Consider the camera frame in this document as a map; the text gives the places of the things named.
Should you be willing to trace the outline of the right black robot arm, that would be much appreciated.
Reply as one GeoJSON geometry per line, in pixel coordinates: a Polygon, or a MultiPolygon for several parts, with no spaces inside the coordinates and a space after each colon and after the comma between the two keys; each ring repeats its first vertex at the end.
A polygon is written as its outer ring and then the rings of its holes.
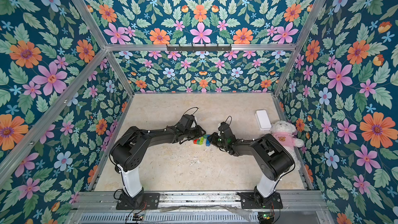
{"type": "Polygon", "coordinates": [[[252,156],[263,173],[254,189],[254,199],[265,204],[276,192],[280,180],[295,169],[295,160],[284,146],[271,134],[258,139],[237,139],[230,125],[222,122],[218,132],[207,138],[208,142],[231,156],[252,156]]]}

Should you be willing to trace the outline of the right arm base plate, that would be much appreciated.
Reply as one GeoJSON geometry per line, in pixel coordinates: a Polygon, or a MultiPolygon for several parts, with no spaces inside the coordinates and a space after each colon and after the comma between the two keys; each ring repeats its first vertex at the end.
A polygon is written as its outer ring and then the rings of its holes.
{"type": "Polygon", "coordinates": [[[238,192],[242,209],[282,209],[283,203],[278,192],[265,198],[258,192],[238,192]]]}

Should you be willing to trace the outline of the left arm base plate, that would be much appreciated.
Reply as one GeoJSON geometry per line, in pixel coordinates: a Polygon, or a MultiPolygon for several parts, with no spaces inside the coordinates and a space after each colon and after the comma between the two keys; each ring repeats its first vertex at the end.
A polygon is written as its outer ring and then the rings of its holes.
{"type": "Polygon", "coordinates": [[[116,210],[141,210],[157,209],[160,202],[159,193],[139,193],[135,197],[128,196],[122,192],[118,198],[116,210]]]}

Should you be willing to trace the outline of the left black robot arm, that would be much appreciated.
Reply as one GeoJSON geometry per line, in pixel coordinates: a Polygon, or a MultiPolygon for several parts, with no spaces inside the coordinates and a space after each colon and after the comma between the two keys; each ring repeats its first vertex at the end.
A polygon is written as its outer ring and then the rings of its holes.
{"type": "Polygon", "coordinates": [[[148,148],[162,144],[182,144],[199,139],[205,134],[205,130],[197,124],[195,116],[188,114],[184,114],[175,125],[163,129],[145,130],[136,126],[130,127],[110,151],[115,170],[122,178],[123,193],[134,199],[144,192],[138,167],[148,148]]]}

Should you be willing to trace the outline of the blue lego brick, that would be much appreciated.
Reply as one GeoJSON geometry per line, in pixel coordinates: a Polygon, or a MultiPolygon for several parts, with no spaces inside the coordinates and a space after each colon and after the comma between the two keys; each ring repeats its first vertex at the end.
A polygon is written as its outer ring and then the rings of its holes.
{"type": "Polygon", "coordinates": [[[208,136],[206,137],[206,146],[210,146],[210,145],[211,145],[211,136],[208,135],[208,136]]]}

